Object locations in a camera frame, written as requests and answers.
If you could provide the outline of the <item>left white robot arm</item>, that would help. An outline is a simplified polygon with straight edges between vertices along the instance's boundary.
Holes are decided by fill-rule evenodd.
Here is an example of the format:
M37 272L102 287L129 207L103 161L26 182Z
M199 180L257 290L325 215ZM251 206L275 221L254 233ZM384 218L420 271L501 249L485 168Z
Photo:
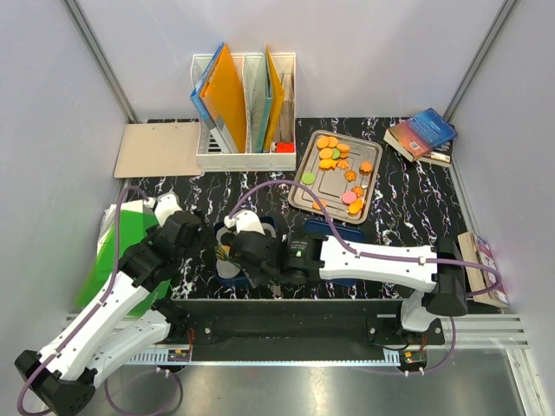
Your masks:
M46 406L45 414L76 415L110 374L144 348L193 340L187 312L165 297L126 329L113 332L128 312L179 274L185 258L207 248L213 236L204 214L183 210L172 192L145 198L144 204L153 209L156 223L138 243L115 252L112 273L97 295L48 345L16 358L24 380L17 400L21 415L26 414L28 391Z

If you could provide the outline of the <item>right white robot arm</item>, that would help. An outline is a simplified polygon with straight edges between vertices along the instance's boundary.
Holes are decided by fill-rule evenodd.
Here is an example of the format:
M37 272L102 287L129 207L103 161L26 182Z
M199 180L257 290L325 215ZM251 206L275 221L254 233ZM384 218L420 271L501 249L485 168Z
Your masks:
M267 233L248 210L228 215L224 224L232 232L229 261L254 287L358 279L410 288L393 324L401 342L417 341L439 317L467 314L465 272L453 244L445 250L363 244L344 240L338 231L296 231L282 238Z

